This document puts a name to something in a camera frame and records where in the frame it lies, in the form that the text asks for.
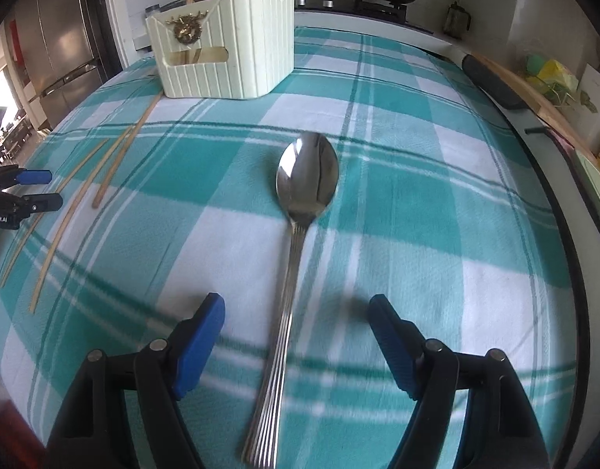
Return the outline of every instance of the utensil holder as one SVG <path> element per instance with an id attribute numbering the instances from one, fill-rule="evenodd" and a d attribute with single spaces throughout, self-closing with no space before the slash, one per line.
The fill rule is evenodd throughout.
<path id="1" fill-rule="evenodd" d="M 167 23 L 208 11 L 190 45 Z M 204 0 L 151 15 L 146 25 L 168 97 L 261 97 L 294 68 L 294 0 Z"/>

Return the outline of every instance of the metal bolt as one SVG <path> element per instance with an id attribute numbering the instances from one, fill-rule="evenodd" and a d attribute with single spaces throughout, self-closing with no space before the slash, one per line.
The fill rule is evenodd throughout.
<path id="1" fill-rule="evenodd" d="M 150 349 L 153 351 L 163 351 L 167 347 L 167 340 L 164 338 L 157 338 L 150 342 Z"/>
<path id="2" fill-rule="evenodd" d="M 92 363 L 97 362 L 101 358 L 102 358 L 102 351 L 99 349 L 94 349 L 87 355 L 87 359 Z"/>
<path id="3" fill-rule="evenodd" d="M 504 351 L 502 351 L 501 349 L 491 349 L 489 351 L 489 355 L 494 360 L 498 360 L 498 362 L 503 362 L 506 359 L 506 355 L 504 354 Z"/>
<path id="4" fill-rule="evenodd" d="M 441 349 L 443 349 L 443 342 L 435 338 L 429 338 L 426 340 L 426 349 L 438 353 Z"/>

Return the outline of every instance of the stainless steel refrigerator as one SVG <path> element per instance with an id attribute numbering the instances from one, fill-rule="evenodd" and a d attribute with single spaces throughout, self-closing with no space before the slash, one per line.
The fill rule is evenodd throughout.
<path id="1" fill-rule="evenodd" d="M 52 128 L 122 70 L 104 0 L 18 0 L 22 57 Z"/>

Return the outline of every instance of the green and white plaid tablecloth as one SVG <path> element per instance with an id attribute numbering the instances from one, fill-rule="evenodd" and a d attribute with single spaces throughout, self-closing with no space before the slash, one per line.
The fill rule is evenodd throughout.
<path id="1" fill-rule="evenodd" d="M 160 89 L 152 59 L 111 79 L 27 164 L 50 169 L 52 184 L 26 191 L 54 191 Z M 91 208 L 93 185 L 77 209 L 32 315 L 50 242 L 103 152 L 64 189 L 60 212 L 41 220 L 0 289 L 0 374 L 33 430 L 47 441 L 90 349 L 135 351 L 216 291 L 226 324 L 180 410 L 208 468 L 241 467 L 290 239 L 274 176 L 302 130 L 329 137 L 340 181 L 302 256 L 279 467 L 388 464 L 414 404 L 364 320 L 377 293 L 453 350 L 505 349 L 553 455 L 573 396 L 573 295 L 518 140 L 455 65 L 392 40 L 308 28 L 296 30 L 296 69 L 269 95 L 161 99 L 101 207 Z M 0 232 L 0 274 L 29 223 Z M 441 468 L 451 467 L 465 399 L 457 395 Z M 128 402 L 149 467 L 132 393 Z"/>

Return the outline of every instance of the metal spoon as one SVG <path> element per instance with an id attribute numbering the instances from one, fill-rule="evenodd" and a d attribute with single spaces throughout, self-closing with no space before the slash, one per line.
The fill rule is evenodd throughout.
<path id="1" fill-rule="evenodd" d="M 257 468 L 276 466 L 282 388 L 302 246 L 308 227 L 330 204 L 338 180 L 337 155 L 322 134 L 303 133 L 280 158 L 276 192 L 291 222 L 291 249 L 265 375 L 242 455 L 244 462 Z"/>

